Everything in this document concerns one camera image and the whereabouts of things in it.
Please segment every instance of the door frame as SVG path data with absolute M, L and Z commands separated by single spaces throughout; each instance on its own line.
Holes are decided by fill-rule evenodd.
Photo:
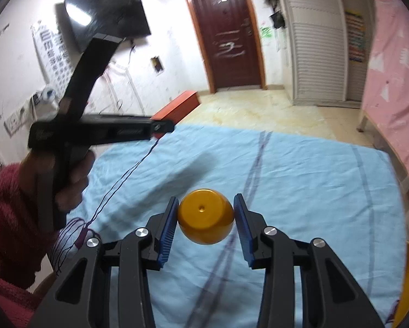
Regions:
M 261 81 L 260 86 L 261 86 L 261 89 L 266 89 L 266 85 L 265 85 L 265 69 L 264 69 L 264 63 L 263 63 L 262 45 L 260 43 L 260 38 L 259 38 L 259 31 L 258 31 L 258 26 L 257 26 L 256 12 L 255 12 L 255 9 L 253 7 L 252 0 L 245 0 L 245 1 L 247 2 L 247 9 L 249 11 L 250 20 L 252 21 L 252 29 L 253 29 L 253 35 L 254 35 L 255 44 L 256 44 L 259 74 L 260 74 L 260 81 Z M 189 12 L 191 14 L 192 23 L 194 25 L 194 30 L 195 30 L 195 35 L 197 36 L 198 45 L 199 45 L 200 51 L 201 51 L 201 56 L 203 57 L 204 68 L 206 70 L 206 76 L 207 76 L 207 80 L 209 82 L 209 91 L 210 91 L 210 93 L 216 93 L 217 89 L 215 87 L 215 82 L 214 82 L 214 73 L 212 72 L 212 68 L 210 67 L 209 56 L 206 53 L 206 48 L 205 48 L 205 45 L 204 45 L 203 35 L 201 34 L 201 30 L 200 30 L 200 27 L 199 27 L 199 24 L 198 24 L 198 18 L 197 18 L 197 15 L 195 13 L 195 9 L 194 9 L 192 0 L 186 0 L 186 4 L 188 5 L 188 9 L 189 9 Z

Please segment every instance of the television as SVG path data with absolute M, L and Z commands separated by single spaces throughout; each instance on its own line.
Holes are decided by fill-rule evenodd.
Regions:
M 141 0 L 64 0 L 78 49 L 97 33 L 123 39 L 151 34 Z

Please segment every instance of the hand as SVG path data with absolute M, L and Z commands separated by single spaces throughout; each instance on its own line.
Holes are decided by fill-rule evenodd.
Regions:
M 88 186 L 88 174 L 95 161 L 95 154 L 90 150 L 69 174 L 69 185 L 56 194 L 55 201 L 59 210 L 68 213 L 82 201 L 81 193 Z M 54 156 L 46 153 L 30 152 L 19 168 L 19 188 L 32 201 L 36 201 L 37 175 L 47 173 L 54 167 Z

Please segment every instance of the silver screw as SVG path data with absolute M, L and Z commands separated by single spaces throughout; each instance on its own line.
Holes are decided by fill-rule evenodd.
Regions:
M 134 232 L 137 236 L 147 236 L 148 235 L 148 229 L 147 228 L 138 228 Z
M 265 229 L 263 230 L 263 232 L 267 235 L 267 236 L 274 236 L 277 234 L 277 229 L 274 227 L 265 227 Z
M 312 242 L 317 248 L 323 248 L 326 245 L 326 242 L 321 238 L 315 238 Z
M 88 241 L 86 242 L 86 245 L 89 248 L 95 248 L 97 245 L 99 244 L 99 240 L 96 238 L 90 238 L 88 239 Z

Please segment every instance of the blue bedsheet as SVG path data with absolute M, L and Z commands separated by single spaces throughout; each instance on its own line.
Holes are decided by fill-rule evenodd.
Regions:
M 96 161 L 84 201 L 68 216 L 69 226 L 51 253 L 56 271 L 76 251 L 72 243 L 105 193 L 154 143 L 114 145 Z M 197 188 L 215 189 L 231 202 L 241 192 L 249 209 L 289 237 L 324 238 L 385 322 L 400 296 L 406 251 L 402 202 L 387 154 L 324 139 L 179 125 L 159 141 L 89 228 L 104 243 L 121 239 L 163 212 L 171 196 L 181 200 Z M 264 271 L 248 267 L 237 234 L 201 246 L 177 228 L 168 262 L 148 277 L 158 327 L 256 325 Z M 115 290 L 114 283 L 112 307 Z M 299 277 L 296 290 L 301 326 Z

